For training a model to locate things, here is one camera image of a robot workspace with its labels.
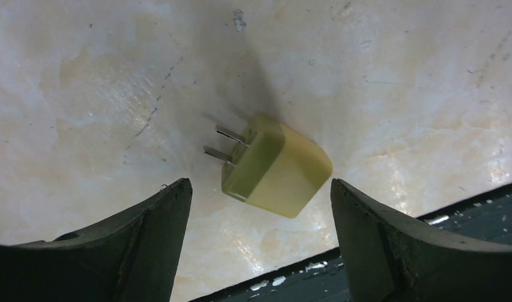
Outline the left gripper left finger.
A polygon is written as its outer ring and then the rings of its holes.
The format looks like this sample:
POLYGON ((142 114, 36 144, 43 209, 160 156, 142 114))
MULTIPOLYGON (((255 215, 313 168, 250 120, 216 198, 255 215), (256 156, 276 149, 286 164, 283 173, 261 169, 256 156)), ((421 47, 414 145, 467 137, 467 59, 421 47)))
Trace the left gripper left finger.
POLYGON ((192 201, 182 178, 46 242, 0 245, 0 301, 168 301, 192 201))

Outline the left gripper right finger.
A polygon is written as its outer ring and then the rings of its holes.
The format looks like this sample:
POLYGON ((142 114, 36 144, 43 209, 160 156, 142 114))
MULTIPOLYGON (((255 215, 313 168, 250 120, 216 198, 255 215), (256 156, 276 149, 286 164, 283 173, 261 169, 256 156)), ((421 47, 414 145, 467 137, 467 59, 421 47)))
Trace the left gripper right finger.
POLYGON ((440 230, 341 179, 330 195, 354 301, 512 301, 512 245, 440 230))

